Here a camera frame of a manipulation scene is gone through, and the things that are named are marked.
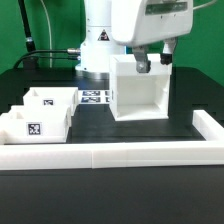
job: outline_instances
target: white open box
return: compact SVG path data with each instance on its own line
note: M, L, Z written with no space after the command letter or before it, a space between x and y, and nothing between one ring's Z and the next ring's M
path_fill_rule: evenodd
M168 118L172 64L161 65L159 54L148 55L149 73L136 71L133 55L110 58L110 109L116 121Z
M207 141L0 145L0 170L223 165L223 127L205 111L193 125Z
M66 142L71 127L69 106L12 106L0 116L4 144Z
M78 103L77 87L31 87L23 97L25 106L68 105L73 116Z

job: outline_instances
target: black table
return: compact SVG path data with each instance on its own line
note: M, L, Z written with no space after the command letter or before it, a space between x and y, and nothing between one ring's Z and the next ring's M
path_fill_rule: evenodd
M8 70L0 113L21 105L29 87L108 89L108 81L68 69ZM203 140L192 111L224 123L224 88L192 68L174 68L169 120L115 122L108 105L79 105L67 143ZM222 224L224 167L151 167L0 172L0 223Z

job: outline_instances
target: cable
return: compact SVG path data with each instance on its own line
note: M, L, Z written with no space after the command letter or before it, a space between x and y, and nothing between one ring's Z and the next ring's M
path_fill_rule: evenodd
M202 9L202 8L205 8L205 7L208 7L208 6L210 6L210 5L215 4L217 1L218 1L218 0L211 0L210 2L205 3L205 4L203 4L203 5L195 6L193 9L194 9L194 10Z
M24 0L18 0L20 12L22 16L25 36L26 36L26 48L28 52L36 50L34 40L31 36L30 25L27 17L26 6Z
M45 12L45 15L46 15L46 19L47 19L47 24L48 24L48 30L49 30L49 45L50 45L50 50L52 50L52 31L51 31L51 21L50 21L50 18L49 18L49 14L48 14L48 11L47 11L47 7L44 3L44 0L40 0L43 8L44 8L44 12ZM52 58L50 58L50 68L52 68L52 65L53 65L53 60Z
M31 55L28 55L28 56L25 56L25 57L21 57L13 66L13 69L17 69L18 66L20 65L20 63L25 60L25 59L28 59L28 58L46 58L46 59L62 59L62 60L80 60L80 56L70 56L70 57L49 57L49 56L31 56Z
M64 54L64 53L68 53L68 50L36 50L36 51L31 51L31 52L24 54L21 58L31 56L34 54L42 54L42 53L62 53L62 54Z

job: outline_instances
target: small white box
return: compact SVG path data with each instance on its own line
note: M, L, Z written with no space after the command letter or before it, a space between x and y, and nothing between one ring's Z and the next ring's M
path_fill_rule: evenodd
M77 87L31 87L23 97L25 106L42 105L68 105L71 107L71 115L76 110L78 101Z
M110 58L110 109L116 121L168 118L172 64L161 65L159 54L149 54L149 73L136 71L133 55Z
M69 106L12 106L0 116L5 144L66 142L71 127Z

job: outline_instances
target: black cable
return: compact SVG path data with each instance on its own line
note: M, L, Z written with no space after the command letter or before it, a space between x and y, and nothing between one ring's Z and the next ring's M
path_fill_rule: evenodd
M13 66L13 69L17 69L18 66L20 65L20 63L25 60L25 59L28 59L28 58L47 58L47 59L62 59L62 60L79 60L78 59L78 56L72 56L72 57L49 57L49 56L25 56L25 57L21 57Z
M30 26L29 26L29 21L26 13L26 6L24 3L24 0L18 0L19 6L20 6L20 12L23 20L23 26L24 26L24 31L26 35L26 48L28 52L35 51L35 43L33 41L33 38L31 36L31 31L30 31Z
M21 58L40 53L68 53L67 50L35 50L24 54Z

